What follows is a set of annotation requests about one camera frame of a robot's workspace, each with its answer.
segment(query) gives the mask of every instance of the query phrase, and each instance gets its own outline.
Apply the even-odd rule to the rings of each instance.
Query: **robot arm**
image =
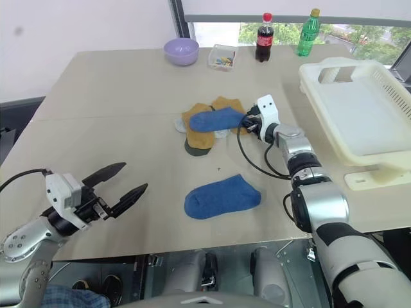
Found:
[[[117,218],[140,198],[147,184],[132,189],[111,208],[95,195],[93,187],[124,166],[124,162],[109,165],[82,183],[70,174],[44,174],[52,206],[39,218],[8,234],[0,246],[1,307],[40,307],[53,256],[69,236],[87,230],[91,221]]]
[[[259,99],[257,106],[252,110],[259,116],[253,130],[283,154],[292,183],[294,223],[313,236],[335,307],[411,303],[411,282],[372,239],[349,225],[347,200],[321,166],[304,132],[279,122],[271,96]]]

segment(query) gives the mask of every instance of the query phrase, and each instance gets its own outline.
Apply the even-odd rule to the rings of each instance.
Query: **window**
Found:
[[[200,47],[214,44],[255,45],[258,22],[194,22]],[[274,44],[296,45],[302,24],[275,23]],[[411,41],[411,28],[354,24],[321,24],[315,44],[344,45],[356,59],[373,59],[391,66]]]

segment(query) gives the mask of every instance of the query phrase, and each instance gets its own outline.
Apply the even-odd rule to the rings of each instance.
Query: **blue sock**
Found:
[[[241,175],[207,184],[192,190],[184,202],[186,214],[206,219],[228,212],[248,210],[259,205],[261,193],[244,181]]]
[[[199,112],[190,119],[192,130],[200,133],[215,132],[216,130],[228,130],[237,128],[244,115],[227,107],[215,111]]]

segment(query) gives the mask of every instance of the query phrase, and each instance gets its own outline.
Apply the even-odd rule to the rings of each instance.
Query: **coca-cola bottle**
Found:
[[[271,13],[263,14],[263,25],[257,31],[256,59],[260,62],[268,61],[271,54],[274,29],[271,27]]]

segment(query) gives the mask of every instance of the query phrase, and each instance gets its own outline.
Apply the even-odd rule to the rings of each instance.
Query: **beige tabletop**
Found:
[[[306,97],[299,92],[298,68],[329,56],[349,56],[344,47],[315,46],[308,58],[298,58],[290,46],[272,48],[268,63],[241,48],[231,73],[206,66],[209,49],[194,65],[174,67],[161,50],[81,53],[69,64],[1,166],[2,181],[34,167],[71,173],[81,180],[114,162],[127,166],[96,192],[109,205],[130,189],[148,183],[141,199],[118,219],[96,221],[77,232],[56,260],[86,259],[169,252],[308,237],[287,218],[281,205],[290,192],[287,181],[265,176],[242,157],[235,135],[216,140],[203,157],[184,150],[185,135],[173,120],[194,103],[210,103],[223,95],[239,98],[245,108],[271,94],[284,123],[298,123],[320,161],[346,193],[351,223],[361,231],[411,225],[407,200],[411,185],[370,191],[350,191],[343,176],[361,168],[345,167],[336,158]],[[263,165],[264,144],[242,137],[245,151]],[[286,172],[281,154],[271,151],[273,165]],[[184,212],[192,189],[236,174],[262,193],[251,210],[206,220]],[[30,175],[0,194],[0,236],[36,218],[49,207],[44,180]]]

